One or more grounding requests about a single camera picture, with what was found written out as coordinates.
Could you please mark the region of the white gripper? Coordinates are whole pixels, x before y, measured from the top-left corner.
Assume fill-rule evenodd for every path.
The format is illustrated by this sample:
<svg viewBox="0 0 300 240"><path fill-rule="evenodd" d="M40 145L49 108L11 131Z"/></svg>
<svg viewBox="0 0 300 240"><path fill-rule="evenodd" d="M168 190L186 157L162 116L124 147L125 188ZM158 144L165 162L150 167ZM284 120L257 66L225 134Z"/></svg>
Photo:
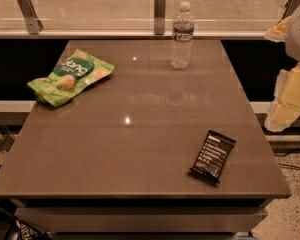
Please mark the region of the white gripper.
<svg viewBox="0 0 300 240"><path fill-rule="evenodd" d="M288 56L300 62L300 5L280 20L264 35L266 40L284 42ZM281 132L300 116L300 63L291 71L282 69L276 79L274 100L271 102L264 126L268 131Z"/></svg>

